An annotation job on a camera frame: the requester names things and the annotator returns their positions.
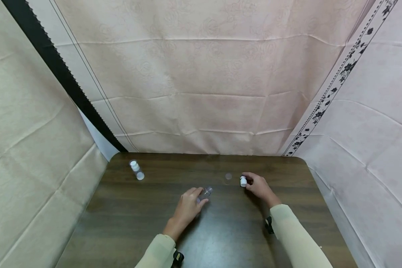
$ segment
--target black clip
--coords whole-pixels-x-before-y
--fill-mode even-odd
[[[183,259],[185,259],[185,257],[183,256],[183,254],[181,254],[181,253],[178,252],[178,251],[175,251],[175,252],[174,252],[173,258],[174,258],[173,265],[176,265],[176,266],[181,266],[181,265],[182,265],[182,262],[183,262]]]
[[[265,219],[265,228],[268,231],[268,234],[274,234],[274,229],[272,228],[272,218],[269,216],[268,218]]]

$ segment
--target dark brown tabletop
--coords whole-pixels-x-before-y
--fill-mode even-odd
[[[128,165],[132,159],[144,180],[136,180]],[[180,195],[199,186],[211,186],[213,194],[177,243],[185,256],[182,267],[291,267],[280,242],[264,228],[268,208],[240,187],[245,171],[266,178],[335,268],[357,267],[303,160],[165,153],[113,157],[57,267],[134,267]]]

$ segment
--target bottle cap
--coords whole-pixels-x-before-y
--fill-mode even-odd
[[[132,169],[134,172],[137,172],[137,171],[140,170],[140,166],[136,163],[135,166],[131,166],[131,169]]]
[[[137,173],[136,177],[137,177],[137,180],[141,181],[141,180],[144,179],[144,173],[143,173],[143,172],[139,172],[139,173]]]
[[[246,185],[247,185],[246,177],[241,176],[241,177],[240,177],[240,186],[241,186],[241,187],[246,187]]]

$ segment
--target beige sleeve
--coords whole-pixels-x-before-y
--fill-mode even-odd
[[[323,251],[299,223],[287,205],[277,205],[269,212],[275,236],[283,244],[293,268],[332,268]]]
[[[176,243],[168,235],[156,235],[135,268],[170,268]]]

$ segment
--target small plastic bottle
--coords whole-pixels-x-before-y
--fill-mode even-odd
[[[240,177],[240,186],[241,186],[241,187],[246,187],[246,185],[247,185],[246,176],[241,176],[241,177]]]
[[[140,166],[138,165],[137,161],[131,160],[130,161],[131,169],[134,171],[135,177],[137,180],[141,181],[144,179],[144,173],[141,171]]]
[[[211,187],[204,188],[202,190],[201,194],[198,195],[197,203],[201,202],[201,200],[203,200],[203,199],[208,198],[212,192],[213,192],[213,188],[211,188]]]

